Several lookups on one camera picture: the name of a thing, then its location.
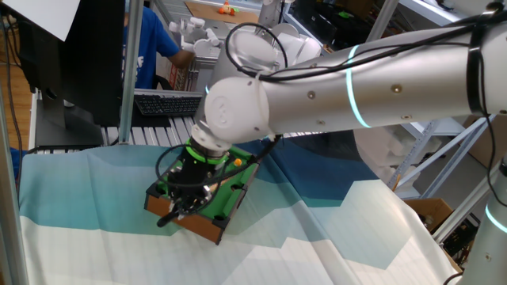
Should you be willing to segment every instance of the keyboard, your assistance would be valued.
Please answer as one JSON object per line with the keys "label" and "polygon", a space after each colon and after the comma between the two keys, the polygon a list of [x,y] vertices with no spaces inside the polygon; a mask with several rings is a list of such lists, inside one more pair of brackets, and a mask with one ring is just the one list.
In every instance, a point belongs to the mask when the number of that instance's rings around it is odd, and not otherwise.
{"label": "keyboard", "polygon": [[135,95],[134,102],[143,116],[193,116],[201,97],[169,97]]}

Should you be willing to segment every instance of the fabric cloth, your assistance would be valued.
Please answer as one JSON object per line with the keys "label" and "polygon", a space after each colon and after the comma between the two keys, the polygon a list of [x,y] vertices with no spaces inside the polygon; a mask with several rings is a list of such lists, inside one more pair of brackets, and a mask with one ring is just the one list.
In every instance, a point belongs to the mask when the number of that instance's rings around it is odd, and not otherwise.
{"label": "fabric cloth", "polygon": [[165,149],[27,156],[20,214],[30,284],[410,285],[456,273],[363,162],[288,139],[262,161],[218,246],[173,223],[160,229],[143,204]]}
{"label": "fabric cloth", "polygon": [[[124,29],[124,66],[125,47],[128,29]],[[139,39],[139,57],[137,59],[136,88],[151,89],[155,67],[157,65],[157,52],[165,57],[171,57],[179,52],[178,46],[171,40],[164,26],[155,12],[143,7],[143,23]]]}

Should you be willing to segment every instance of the white robot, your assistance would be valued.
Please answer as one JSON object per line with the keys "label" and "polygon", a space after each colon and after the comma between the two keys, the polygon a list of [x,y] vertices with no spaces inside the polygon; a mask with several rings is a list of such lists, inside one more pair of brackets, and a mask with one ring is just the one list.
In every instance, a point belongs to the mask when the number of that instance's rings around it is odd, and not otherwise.
{"label": "white robot", "polygon": [[181,19],[181,23],[169,23],[169,30],[181,34],[181,49],[203,56],[209,53],[213,47],[218,47],[219,39],[210,29],[204,29],[205,21],[196,17],[190,20]]}
{"label": "white robot", "polygon": [[[271,40],[233,29],[189,144],[220,159],[233,143],[266,136],[277,140],[289,132],[380,127],[486,110],[507,114],[507,13],[497,4],[470,23],[391,36],[294,66],[287,58],[280,66]],[[207,203],[210,195],[198,184],[204,178],[186,169],[196,166],[187,168],[184,162],[178,171],[195,176],[193,191],[203,192]],[[507,280],[507,167],[503,169],[494,185],[497,198],[488,204],[488,219],[480,226],[459,285]],[[187,210],[176,205],[166,221]]]}

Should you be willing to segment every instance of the black cable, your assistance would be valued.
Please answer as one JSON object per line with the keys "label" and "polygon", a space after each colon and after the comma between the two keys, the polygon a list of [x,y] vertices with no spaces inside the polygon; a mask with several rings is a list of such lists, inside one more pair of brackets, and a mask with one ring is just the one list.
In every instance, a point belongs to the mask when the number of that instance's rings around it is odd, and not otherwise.
{"label": "black cable", "polygon": [[119,141],[120,141],[120,137],[118,137],[118,138],[116,138],[115,140],[113,140],[113,141],[109,144],[109,146],[114,146],[114,145],[116,145]]}
{"label": "black cable", "polygon": [[284,6],[285,6],[285,0],[282,1],[281,7],[280,7],[280,16],[278,16],[278,24],[281,24],[284,21]]}
{"label": "black cable", "polygon": [[7,36],[7,43],[9,44],[10,50],[13,51],[13,55],[14,55],[13,61],[14,61],[14,63],[16,63],[17,67],[21,68],[21,64],[18,63],[17,59],[16,59],[16,57],[19,58],[19,53],[17,52],[16,32],[14,31],[14,27],[13,27],[12,23],[10,22],[9,15],[7,15],[6,18],[7,18],[7,22],[9,23],[9,28],[7,29],[7,32],[10,30],[10,32],[13,34],[14,45],[12,45],[12,43],[10,42],[10,38],[8,36]]}
{"label": "black cable", "polygon": [[273,34],[273,32],[271,32],[268,28],[266,28],[265,26],[263,25],[260,25],[260,24],[257,24],[257,23],[242,23],[242,24],[239,24],[235,27],[233,27],[233,29],[229,32],[229,34],[227,35],[227,38],[225,39],[225,53],[227,55],[227,58],[231,61],[231,63],[238,69],[240,70],[241,72],[243,72],[243,70],[245,70],[242,66],[240,66],[238,63],[236,63],[234,61],[234,59],[232,58],[231,56],[231,51],[229,51],[229,42],[231,41],[231,37],[232,35],[238,31],[240,28],[242,27],[246,27],[246,26],[253,26],[253,27],[257,27],[257,28],[260,28],[260,29],[263,29],[264,31],[266,31],[275,41],[276,43],[278,44],[278,46],[280,47],[280,50],[282,51],[282,54],[284,55],[284,63],[285,63],[285,67],[288,67],[288,57],[287,57],[287,53],[285,52],[285,49],[284,47],[282,46],[282,43],[280,42],[280,40],[278,40],[278,38],[275,36],[275,34]]}
{"label": "black cable", "polygon": [[14,61],[14,64],[16,64],[16,66],[17,66],[17,67],[21,68],[21,65],[20,65],[20,64],[17,62],[17,60],[16,60],[16,52],[15,52],[15,50],[14,50],[14,48],[15,48],[15,47],[13,47],[12,43],[10,42],[10,38],[9,38],[8,36],[7,36],[7,44],[9,45],[10,50],[11,50],[11,51],[13,51],[13,55],[14,55],[14,57],[13,57],[13,61]]}
{"label": "black cable", "polygon": [[14,31],[14,25],[10,22],[10,16],[9,15],[7,15],[7,23],[9,23],[9,28],[10,28],[11,32],[13,33],[14,52],[16,53],[16,56],[19,58],[19,52],[17,52],[19,50],[17,49],[16,33]]}
{"label": "black cable", "polygon": [[[437,36],[432,36],[432,37],[430,37],[428,39],[425,39],[425,40],[420,40],[418,42],[415,42],[415,43],[412,43],[412,44],[408,44],[406,46],[397,47],[397,48],[394,48],[394,49],[392,49],[390,51],[385,51],[385,52],[379,53],[378,55],[370,56],[370,57],[368,57],[366,59],[361,59],[361,60],[358,60],[358,61],[353,62],[353,63],[346,63],[346,64],[341,64],[341,65],[338,65],[338,66],[332,66],[331,68],[325,69],[325,70],[317,70],[317,71],[314,71],[314,72],[309,72],[309,73],[305,73],[305,74],[296,74],[296,75],[291,75],[291,76],[286,76],[286,77],[275,77],[272,74],[270,74],[270,75],[260,75],[259,79],[262,80],[262,81],[266,81],[266,82],[285,82],[285,81],[291,81],[291,80],[303,79],[303,78],[310,78],[310,77],[314,77],[314,76],[334,73],[334,72],[338,72],[338,71],[341,71],[341,70],[346,70],[346,69],[349,69],[349,68],[352,68],[352,67],[357,67],[357,66],[363,65],[365,63],[370,63],[370,62],[376,61],[378,59],[383,59],[383,58],[386,58],[388,56],[397,55],[400,52],[409,51],[411,49],[419,48],[419,47],[422,47],[422,46],[427,45],[427,44],[432,44],[432,43],[435,43],[435,42],[440,41],[440,40],[446,40],[447,38],[461,36],[461,35],[463,35],[465,33],[470,32],[473,28],[474,28],[473,25],[465,26],[465,27],[462,27],[462,28],[457,28],[457,29],[454,29],[454,30],[452,30],[450,32],[445,32],[445,33],[442,33],[442,34],[437,35]],[[241,67],[239,67],[238,70],[241,71],[242,73],[250,76],[250,77],[257,76],[256,73],[249,72],[247,70],[242,69]]]}
{"label": "black cable", "polygon": [[[0,19],[3,19],[2,12],[0,12]],[[16,187],[17,192],[17,198],[19,199],[19,178],[21,177],[21,170],[23,168],[23,142],[21,141],[21,132],[19,130],[19,126],[17,125],[17,119],[16,119],[16,110],[14,110],[14,100],[13,100],[13,93],[12,93],[12,86],[10,84],[10,59],[9,59],[9,48],[7,47],[7,31],[6,26],[2,22],[2,32],[3,32],[3,40],[4,40],[4,48],[6,50],[6,61],[7,61],[7,94],[9,97],[9,105],[10,105],[10,113],[13,117],[13,124],[14,129],[16,130],[16,136],[17,136],[17,147],[19,148],[19,169],[17,172],[18,182]]]}
{"label": "black cable", "polygon": [[495,191],[493,184],[491,183],[491,169],[493,168],[494,157],[497,154],[497,144],[494,139],[493,126],[491,125],[490,116],[488,114],[488,110],[487,110],[487,106],[486,106],[486,91],[484,88],[484,58],[482,57],[482,53],[479,53],[479,62],[480,62],[479,68],[480,68],[480,74],[481,74],[480,75],[481,76],[481,78],[480,78],[481,96],[482,96],[482,110],[481,111],[482,111],[482,115],[484,116],[484,118],[486,118],[486,122],[488,125],[488,129],[490,130],[490,136],[491,136],[491,157],[490,157],[490,162],[488,163],[486,178],[488,180],[488,186],[490,186],[490,189],[494,195],[494,198],[500,203],[500,205],[502,205],[503,207],[507,207],[507,203],[504,203],[500,200],[500,197],[498,197],[498,194]]}
{"label": "black cable", "polygon": [[454,278],[458,277],[458,276],[461,276],[463,274],[463,272],[460,272],[460,273],[456,273],[456,274],[453,274],[453,275],[450,275],[449,278],[447,278],[445,281],[444,281],[444,284],[443,285],[449,285],[449,282],[451,282],[451,280],[453,280]]}
{"label": "black cable", "polygon": [[252,155],[252,157],[249,159],[249,161],[245,165],[242,165],[242,166],[238,167],[237,169],[231,170],[229,172],[226,172],[222,176],[210,178],[210,179],[206,180],[203,183],[199,183],[199,184],[172,183],[172,182],[169,182],[166,179],[164,179],[164,177],[162,177],[162,174],[160,174],[160,163],[162,162],[162,159],[168,153],[172,152],[173,150],[176,150],[177,148],[182,148],[182,147],[185,147],[185,146],[189,146],[189,147],[193,148],[193,146],[185,145],[185,144],[181,144],[181,145],[177,145],[177,146],[172,146],[172,147],[168,148],[166,151],[164,151],[160,155],[160,157],[158,157],[158,160],[155,163],[155,174],[157,175],[157,179],[159,179],[161,182],[163,182],[164,184],[166,184],[169,187],[174,187],[174,188],[197,188],[197,187],[204,187],[206,185],[212,185],[212,184],[218,183],[220,181],[226,180],[229,177],[233,177],[234,175],[240,173],[241,171],[247,170],[253,164],[259,163],[262,160],[262,158],[264,158],[275,147],[275,145],[280,141],[281,137],[282,137],[281,135],[277,135],[275,137],[275,139],[272,142],[270,142],[269,145],[266,146],[260,152],[260,154],[258,156]]}
{"label": "black cable", "polygon": [[[405,47],[405,46],[409,47],[409,46],[413,46],[413,45],[414,44],[394,44],[394,45],[389,45],[389,46],[373,47],[373,48],[369,48],[367,50],[356,53],[352,58],[347,59],[343,63],[340,63],[336,66],[316,66],[316,67],[300,67],[300,68],[290,68],[289,67],[289,68],[286,68],[283,70],[275,71],[275,72],[271,73],[269,76],[273,76],[273,75],[280,74],[283,72],[288,72],[288,71],[315,70],[315,69],[319,69],[319,68],[320,69],[330,69],[330,68],[340,67],[340,66],[343,66],[344,64],[346,64],[349,60],[355,59],[356,57],[363,55],[365,53],[369,53],[371,51],[377,51],[377,50],[386,49],[386,48],[400,48],[400,47]],[[438,46],[438,45],[455,45],[455,46],[466,47],[466,48],[470,46],[469,44],[465,44],[465,43],[430,43],[430,44],[426,44],[426,46]]]}

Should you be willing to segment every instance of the white paper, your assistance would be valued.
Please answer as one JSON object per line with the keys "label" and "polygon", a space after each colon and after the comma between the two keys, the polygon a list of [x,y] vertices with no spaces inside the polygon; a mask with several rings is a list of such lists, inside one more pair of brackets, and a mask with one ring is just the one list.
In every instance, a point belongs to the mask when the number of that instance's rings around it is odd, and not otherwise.
{"label": "white paper", "polygon": [[65,41],[80,0],[3,0],[7,6]]}

